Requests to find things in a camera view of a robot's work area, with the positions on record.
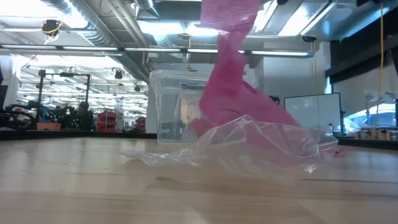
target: black stand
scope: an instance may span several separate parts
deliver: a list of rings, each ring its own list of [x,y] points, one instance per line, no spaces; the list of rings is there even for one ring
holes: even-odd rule
[[[37,99],[37,114],[36,114],[36,122],[39,122],[40,119],[40,106],[42,104],[42,92],[43,92],[43,82],[44,82],[44,77],[46,75],[59,75],[60,77],[74,77],[74,76],[86,76],[87,77],[87,83],[86,83],[86,105],[88,104],[88,92],[90,90],[90,80],[91,80],[91,75],[90,74],[75,74],[75,73],[67,73],[67,72],[61,72],[61,73],[46,73],[45,70],[40,70],[39,71],[39,76],[40,76],[40,84],[39,84],[39,98]]]

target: ceiling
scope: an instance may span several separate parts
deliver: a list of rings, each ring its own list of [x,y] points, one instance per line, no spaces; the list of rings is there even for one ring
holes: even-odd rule
[[[398,0],[388,1],[384,12],[397,5]],[[133,0],[2,0],[0,43],[42,45],[48,36],[41,31],[41,25],[47,19],[56,19],[62,22],[62,27],[57,39],[50,45],[217,48],[217,31],[195,26],[200,20],[200,1],[156,1],[151,10],[156,11],[160,19],[149,13],[151,11],[140,10]],[[284,5],[278,5],[277,0],[262,0],[256,23],[241,48],[308,52],[311,47],[303,41],[303,35],[316,37],[319,42],[341,40],[376,20],[380,14],[378,10],[379,6],[372,1],[357,6],[356,0],[289,0]],[[181,38],[179,33],[182,32],[189,33],[191,40]],[[174,63],[216,62],[216,55],[213,54],[110,54],[17,49],[2,49],[0,54],[13,54],[21,65],[29,65],[21,72],[21,100],[37,95],[33,82],[39,79],[37,73],[40,69],[55,72],[69,70],[92,74],[91,82],[95,90],[91,93],[93,96],[96,94],[96,97],[90,97],[92,105],[101,107],[120,103],[128,105],[125,106],[126,111],[132,113],[145,112],[149,73],[162,63],[169,68]],[[262,56],[246,57],[251,68],[262,59]],[[114,79],[116,70],[123,72],[123,79]],[[45,81],[54,82],[52,77],[47,77]],[[84,85],[84,80],[77,77],[73,81]],[[136,86],[140,87],[139,92],[134,91]],[[44,91],[45,96],[50,96],[51,91],[75,94],[80,92],[77,87],[53,84],[45,85]],[[66,102],[54,101],[59,98],[65,97],[52,95],[49,104]]]

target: wooden table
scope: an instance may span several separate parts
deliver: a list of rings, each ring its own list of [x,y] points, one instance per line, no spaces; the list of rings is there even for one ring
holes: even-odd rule
[[[329,172],[285,183],[120,156],[154,147],[109,138],[0,142],[0,223],[398,222],[395,151],[345,147]]]

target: metal frame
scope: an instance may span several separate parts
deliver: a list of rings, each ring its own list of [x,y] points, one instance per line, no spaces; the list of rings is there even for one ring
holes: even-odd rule
[[[147,52],[147,53],[181,53],[181,54],[217,54],[217,49],[191,49],[191,48],[160,48],[160,47],[92,47],[92,46],[61,46],[61,45],[26,45],[26,44],[1,44],[0,49],[31,50],[36,51],[72,51],[72,52]],[[297,52],[282,50],[239,50],[243,55],[257,55],[268,57],[313,57],[313,52]]]
[[[88,92],[90,90],[90,80],[91,80],[91,75],[90,74],[75,74],[75,73],[67,73],[67,72],[62,72],[62,73],[46,73],[45,70],[40,70],[39,71],[39,76],[40,76],[40,83],[39,83],[39,96],[37,99],[38,106],[37,106],[37,114],[36,114],[36,122],[39,122],[40,118],[40,106],[42,104],[42,92],[43,92],[43,85],[44,85],[44,78],[47,75],[59,75],[60,77],[74,77],[74,76],[86,76],[87,77],[87,83],[86,83],[86,100],[85,102],[88,103]]]

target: yellow cable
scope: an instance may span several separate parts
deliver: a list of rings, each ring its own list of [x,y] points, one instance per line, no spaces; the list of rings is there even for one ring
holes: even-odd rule
[[[55,31],[57,31],[57,30],[59,30],[60,28],[61,28],[61,25],[62,25],[62,22],[61,22],[61,24],[57,27],[57,28],[55,28],[54,30],[51,30],[51,31],[44,31],[43,30],[43,24],[42,24],[42,32],[43,33],[46,33],[46,34],[51,34],[51,33],[53,33],[53,32],[55,32]]]
[[[380,46],[381,46],[381,64],[380,64],[380,80],[379,80],[379,94],[377,99],[376,107],[376,122],[374,123],[374,131],[377,128],[379,122],[379,104],[381,101],[381,89],[383,80],[383,66],[384,66],[384,19],[383,19],[383,5],[380,5],[381,17],[380,17]]]
[[[54,39],[52,38],[52,37],[54,36],[54,34],[55,34],[55,33],[52,33],[51,37],[49,37],[49,38],[45,41],[44,45],[47,45],[48,43],[54,41]]]

